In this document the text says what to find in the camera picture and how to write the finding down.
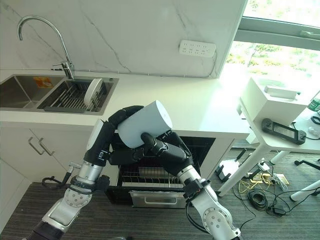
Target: table leg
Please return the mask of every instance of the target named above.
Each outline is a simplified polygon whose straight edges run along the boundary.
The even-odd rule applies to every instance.
[[[276,162],[280,161],[281,159],[283,159],[285,156],[287,156],[290,153],[290,151],[281,151],[279,152],[277,155],[275,155],[270,162],[272,164],[276,164]]]
[[[309,186],[306,186],[304,189],[302,189],[303,191],[297,191],[296,193],[292,194],[290,196],[290,199],[292,201],[303,200],[306,198],[306,196],[308,196],[309,194],[312,194],[315,191],[310,189],[316,189],[316,188],[320,188],[320,180],[310,184]]]
[[[239,169],[219,188],[218,195],[224,196],[237,182],[239,182],[247,172],[249,172],[261,158],[271,151],[271,148],[260,144],[251,156],[239,167]]]

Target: window frame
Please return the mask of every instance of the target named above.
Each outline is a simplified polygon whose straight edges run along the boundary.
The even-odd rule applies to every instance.
[[[243,16],[234,41],[320,51],[320,28],[292,22]]]

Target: orange label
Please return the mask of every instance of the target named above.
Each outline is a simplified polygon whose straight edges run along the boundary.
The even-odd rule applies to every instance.
[[[53,88],[53,84],[49,77],[47,76],[34,76],[33,80],[35,80],[36,85],[40,89]]]

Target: electrical outlet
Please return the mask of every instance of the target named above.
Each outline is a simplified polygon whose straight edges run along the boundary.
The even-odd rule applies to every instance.
[[[209,42],[182,40],[179,45],[179,53],[190,56],[212,58],[216,45]]]

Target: green bottle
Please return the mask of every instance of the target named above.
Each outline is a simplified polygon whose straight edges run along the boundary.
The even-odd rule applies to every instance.
[[[320,110],[320,92],[312,99],[308,105],[308,109],[318,112]]]

